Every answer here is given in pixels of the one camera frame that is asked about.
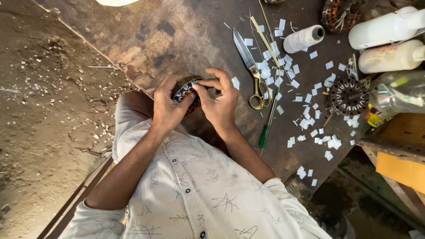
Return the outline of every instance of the shirt sleeve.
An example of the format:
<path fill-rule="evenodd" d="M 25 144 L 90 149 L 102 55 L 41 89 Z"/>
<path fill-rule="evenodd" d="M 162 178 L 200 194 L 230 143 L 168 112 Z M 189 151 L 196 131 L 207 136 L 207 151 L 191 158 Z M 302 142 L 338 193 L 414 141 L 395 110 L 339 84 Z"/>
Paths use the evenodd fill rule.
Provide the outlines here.
<path fill-rule="evenodd" d="M 294 196 L 288 193 L 285 185 L 283 185 L 280 179 L 269 179 L 264 183 L 264 186 L 279 200 L 281 205 L 294 219 L 303 218 L 303 223 L 299 223 L 304 229 L 301 230 L 303 238 L 331 239 L 331 237 L 320 228 L 316 221 L 309 215 L 306 208 Z"/>
<path fill-rule="evenodd" d="M 125 210 L 92 209 L 83 201 L 78 204 L 69 229 L 61 239 L 118 239 L 124 231 Z"/>

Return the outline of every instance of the shirt button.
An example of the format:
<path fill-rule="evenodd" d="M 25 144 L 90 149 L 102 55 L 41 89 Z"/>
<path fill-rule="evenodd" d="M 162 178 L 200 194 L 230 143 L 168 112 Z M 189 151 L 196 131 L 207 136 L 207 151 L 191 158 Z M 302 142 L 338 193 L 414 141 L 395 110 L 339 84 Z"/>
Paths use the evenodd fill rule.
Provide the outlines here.
<path fill-rule="evenodd" d="M 199 238 L 204 239 L 207 236 L 207 233 L 203 230 L 201 234 L 199 234 Z"/>

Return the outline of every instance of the scissors blade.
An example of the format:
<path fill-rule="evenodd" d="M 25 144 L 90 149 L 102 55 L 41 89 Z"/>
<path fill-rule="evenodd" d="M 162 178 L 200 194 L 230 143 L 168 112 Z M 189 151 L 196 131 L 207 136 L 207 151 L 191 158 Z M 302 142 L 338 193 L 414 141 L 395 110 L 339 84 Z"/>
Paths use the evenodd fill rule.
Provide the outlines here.
<path fill-rule="evenodd" d="M 239 54 L 242 56 L 242 60 L 244 60 L 246 68 L 249 69 L 251 66 L 255 65 L 254 58 L 245 45 L 245 41 L 235 28 L 233 29 L 233 41 L 238 48 Z"/>

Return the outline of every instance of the printed shirt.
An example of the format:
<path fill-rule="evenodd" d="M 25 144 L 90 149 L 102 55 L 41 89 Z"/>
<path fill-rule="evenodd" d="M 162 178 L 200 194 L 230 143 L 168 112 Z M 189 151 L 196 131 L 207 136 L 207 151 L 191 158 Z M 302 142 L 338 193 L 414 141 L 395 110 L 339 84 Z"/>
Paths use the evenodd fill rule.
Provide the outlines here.
<path fill-rule="evenodd" d="M 136 145 L 151 123 L 143 121 L 122 134 L 115 160 L 119 162 Z M 262 184 L 220 150 L 179 126 L 159 146 L 127 208 L 98 210 L 82 202 L 62 238 L 331 237 L 280 179 Z"/>

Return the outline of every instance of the brass scissors handle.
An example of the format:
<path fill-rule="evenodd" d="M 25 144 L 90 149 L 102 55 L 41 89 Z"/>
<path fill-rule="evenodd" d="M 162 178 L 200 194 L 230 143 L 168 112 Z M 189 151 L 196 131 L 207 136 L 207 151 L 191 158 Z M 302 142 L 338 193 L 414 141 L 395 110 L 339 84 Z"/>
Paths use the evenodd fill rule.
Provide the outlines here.
<path fill-rule="evenodd" d="M 251 66 L 249 68 L 249 71 L 254 77 L 254 84 L 255 84 L 255 91 L 254 91 L 254 94 L 249 98 L 249 104 L 251 105 L 251 107 L 253 107 L 256 110 L 262 109 L 264 106 L 266 107 L 269 106 L 272 97 L 270 95 L 269 87 L 267 86 L 267 84 L 261 81 L 260 72 L 258 71 L 257 66 L 256 65 Z M 267 96 L 269 97 L 267 100 L 267 104 L 265 104 L 264 93 L 260 87 L 261 85 L 267 90 Z M 258 105 L 253 105 L 251 103 L 252 98 L 258 99 Z"/>

